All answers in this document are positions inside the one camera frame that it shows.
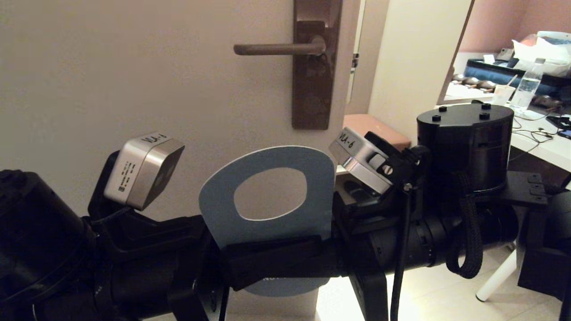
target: oval hole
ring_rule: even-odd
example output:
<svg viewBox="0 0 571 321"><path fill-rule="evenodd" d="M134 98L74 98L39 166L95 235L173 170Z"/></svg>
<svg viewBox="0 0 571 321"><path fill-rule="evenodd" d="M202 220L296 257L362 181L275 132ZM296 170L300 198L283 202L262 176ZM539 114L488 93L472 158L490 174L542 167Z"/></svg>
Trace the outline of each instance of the oval hole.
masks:
<svg viewBox="0 0 571 321"><path fill-rule="evenodd" d="M240 216L249 220L266 220L285 215L298 208L307 196L305 175L292 168L273 168L253 175L234 192Z"/></svg>

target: phone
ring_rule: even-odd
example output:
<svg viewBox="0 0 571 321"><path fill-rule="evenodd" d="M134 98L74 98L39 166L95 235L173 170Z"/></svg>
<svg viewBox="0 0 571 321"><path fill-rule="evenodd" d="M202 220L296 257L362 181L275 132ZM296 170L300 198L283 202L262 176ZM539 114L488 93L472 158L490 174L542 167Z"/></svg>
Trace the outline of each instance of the phone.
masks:
<svg viewBox="0 0 571 321"><path fill-rule="evenodd" d="M560 131L559 133L557 133L557 135L565 137L567 139L571 139L571 130Z"/></svg>

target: white plastic bag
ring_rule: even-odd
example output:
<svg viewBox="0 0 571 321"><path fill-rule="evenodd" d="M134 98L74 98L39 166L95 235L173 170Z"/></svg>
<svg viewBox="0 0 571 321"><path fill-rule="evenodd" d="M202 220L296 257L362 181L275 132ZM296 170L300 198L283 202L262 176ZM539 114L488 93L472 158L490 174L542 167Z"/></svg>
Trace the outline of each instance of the white plastic bag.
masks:
<svg viewBox="0 0 571 321"><path fill-rule="evenodd" d="M531 69L536 58L545 58L543 72L547 75L565 77L571 68L571 45L552 45L543 38L537 38L533 47L515 40L512 42L515 51L513 56L520 60L515 69Z"/></svg>

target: pink wall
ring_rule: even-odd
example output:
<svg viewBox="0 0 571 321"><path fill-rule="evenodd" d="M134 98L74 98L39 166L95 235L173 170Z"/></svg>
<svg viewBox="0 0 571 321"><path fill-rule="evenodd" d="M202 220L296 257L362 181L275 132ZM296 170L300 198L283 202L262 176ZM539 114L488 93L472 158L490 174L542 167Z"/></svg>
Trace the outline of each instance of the pink wall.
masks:
<svg viewBox="0 0 571 321"><path fill-rule="evenodd" d="M476 0L459 51L499 52L539 30L571 33L571 1Z"/></svg>
<svg viewBox="0 0 571 321"><path fill-rule="evenodd" d="M528 1L476 0L459 51L495 53L511 48Z"/></svg>
<svg viewBox="0 0 571 321"><path fill-rule="evenodd" d="M571 1L529 0L516 40L540 30L571 33Z"/></svg>

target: metal screw head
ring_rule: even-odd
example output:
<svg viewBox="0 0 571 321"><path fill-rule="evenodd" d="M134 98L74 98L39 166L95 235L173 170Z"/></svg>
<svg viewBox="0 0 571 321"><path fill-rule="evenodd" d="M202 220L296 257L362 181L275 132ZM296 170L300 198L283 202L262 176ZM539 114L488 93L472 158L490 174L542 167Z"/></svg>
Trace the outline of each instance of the metal screw head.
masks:
<svg viewBox="0 0 571 321"><path fill-rule="evenodd" d="M383 173L387 174L387 175L391 175L392 174L392 167L389 165L383 165L382 167L383 169Z"/></svg>

